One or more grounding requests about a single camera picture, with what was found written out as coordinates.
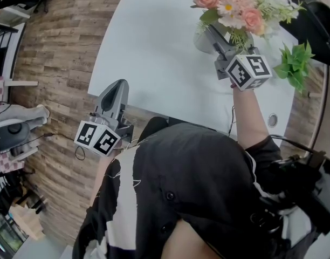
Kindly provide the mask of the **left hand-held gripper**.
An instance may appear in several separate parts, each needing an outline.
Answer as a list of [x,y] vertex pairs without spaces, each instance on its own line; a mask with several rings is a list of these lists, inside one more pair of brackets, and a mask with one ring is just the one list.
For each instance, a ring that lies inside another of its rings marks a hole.
[[89,113],[80,122],[74,143],[100,156],[109,156],[120,141],[130,143],[134,125],[123,117],[128,94],[129,85],[126,80],[120,79],[110,84],[99,95],[96,112]]

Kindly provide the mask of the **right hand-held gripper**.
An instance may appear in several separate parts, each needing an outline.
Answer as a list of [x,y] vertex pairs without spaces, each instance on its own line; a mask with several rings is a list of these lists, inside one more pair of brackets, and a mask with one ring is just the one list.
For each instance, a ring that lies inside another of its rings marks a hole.
[[233,54],[235,47],[213,26],[205,31],[209,42],[219,53],[215,68],[219,80],[229,78],[241,91],[262,86],[272,77],[271,68],[265,56],[254,45],[246,48],[246,53]]

